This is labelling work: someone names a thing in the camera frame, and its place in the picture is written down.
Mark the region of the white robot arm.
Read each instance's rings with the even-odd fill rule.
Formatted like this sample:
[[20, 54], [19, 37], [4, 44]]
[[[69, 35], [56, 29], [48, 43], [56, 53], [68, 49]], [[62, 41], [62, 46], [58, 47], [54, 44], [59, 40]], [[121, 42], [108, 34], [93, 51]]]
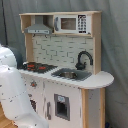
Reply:
[[48, 122], [32, 108], [18, 70], [22, 63], [18, 50], [0, 44], [0, 103], [4, 114], [18, 128], [49, 128]]

